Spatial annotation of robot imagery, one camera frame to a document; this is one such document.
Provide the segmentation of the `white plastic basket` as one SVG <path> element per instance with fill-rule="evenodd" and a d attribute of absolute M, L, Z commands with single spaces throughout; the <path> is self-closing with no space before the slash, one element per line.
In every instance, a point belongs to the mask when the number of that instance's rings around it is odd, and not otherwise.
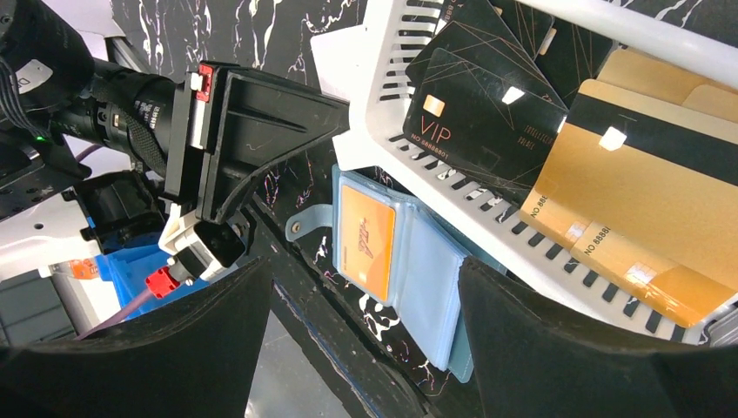
<path fill-rule="evenodd" d="M 736 342 L 736 298 L 689 325 L 525 222 L 523 200 L 565 107 L 489 2 L 464 2 L 434 34 L 432 6 L 369 11 L 368 25 L 310 42 L 322 89 L 350 102 L 352 127 L 333 140 L 343 172 L 383 168 L 545 300 L 685 344 Z"/>

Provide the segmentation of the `blue leather card holder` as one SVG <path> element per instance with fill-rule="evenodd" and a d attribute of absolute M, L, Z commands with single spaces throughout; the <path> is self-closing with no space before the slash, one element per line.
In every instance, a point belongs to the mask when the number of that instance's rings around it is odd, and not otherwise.
<path fill-rule="evenodd" d="M 339 269 L 340 187 L 350 185 L 396 211 L 387 301 L 347 279 Z M 470 381 L 474 364 L 460 304 L 460 268 L 469 256 L 500 273 L 507 269 L 412 194 L 350 171 L 332 168 L 332 203 L 309 206 L 285 226 L 293 242 L 320 228 L 332 229 L 332 263 L 337 273 L 383 307 L 392 308 L 427 361 Z"/>

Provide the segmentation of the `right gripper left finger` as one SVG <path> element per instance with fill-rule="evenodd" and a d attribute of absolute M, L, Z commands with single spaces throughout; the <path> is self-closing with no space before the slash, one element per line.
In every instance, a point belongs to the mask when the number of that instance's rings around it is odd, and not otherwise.
<path fill-rule="evenodd" d="M 4 417 L 241 417 L 270 312 L 258 258 L 83 340 L 1 350 Z"/>

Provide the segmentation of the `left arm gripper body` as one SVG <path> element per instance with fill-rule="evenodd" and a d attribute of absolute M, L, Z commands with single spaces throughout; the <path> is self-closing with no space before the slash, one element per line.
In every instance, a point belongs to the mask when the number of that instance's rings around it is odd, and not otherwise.
<path fill-rule="evenodd" d="M 164 195 L 199 219 L 217 219 L 222 64 L 202 62 L 175 89 Z"/>

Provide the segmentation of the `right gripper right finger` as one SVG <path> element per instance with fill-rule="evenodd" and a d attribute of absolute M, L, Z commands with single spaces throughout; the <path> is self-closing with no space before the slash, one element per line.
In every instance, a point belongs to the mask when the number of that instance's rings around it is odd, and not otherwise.
<path fill-rule="evenodd" d="M 461 307 L 487 417 L 734 417 L 737 349 L 662 340 L 579 313 L 479 259 Z"/>

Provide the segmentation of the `orange credit card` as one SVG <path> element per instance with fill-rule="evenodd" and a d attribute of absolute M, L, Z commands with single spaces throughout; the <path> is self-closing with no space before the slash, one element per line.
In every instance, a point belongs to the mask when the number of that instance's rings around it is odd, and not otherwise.
<path fill-rule="evenodd" d="M 350 185 L 340 187 L 339 269 L 380 301 L 388 300 L 396 211 Z"/>

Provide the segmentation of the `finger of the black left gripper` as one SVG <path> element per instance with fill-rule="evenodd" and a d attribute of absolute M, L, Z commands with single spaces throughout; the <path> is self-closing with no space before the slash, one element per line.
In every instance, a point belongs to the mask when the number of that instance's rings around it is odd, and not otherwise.
<path fill-rule="evenodd" d="M 270 168 L 349 129 L 347 101 L 299 82 L 217 62 L 201 63 L 198 74 L 196 215 L 203 221 L 225 222 Z"/>

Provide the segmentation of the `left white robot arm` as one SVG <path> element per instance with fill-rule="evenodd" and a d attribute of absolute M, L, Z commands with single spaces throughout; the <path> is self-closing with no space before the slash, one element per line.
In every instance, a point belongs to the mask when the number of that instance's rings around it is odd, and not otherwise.
<path fill-rule="evenodd" d="M 176 282 L 246 250 L 229 220 L 275 165 L 349 128 L 348 104 L 203 61 L 176 83 L 95 59 L 41 1 L 1 4 L 1 216 L 73 188 L 103 253 L 159 233 Z"/>

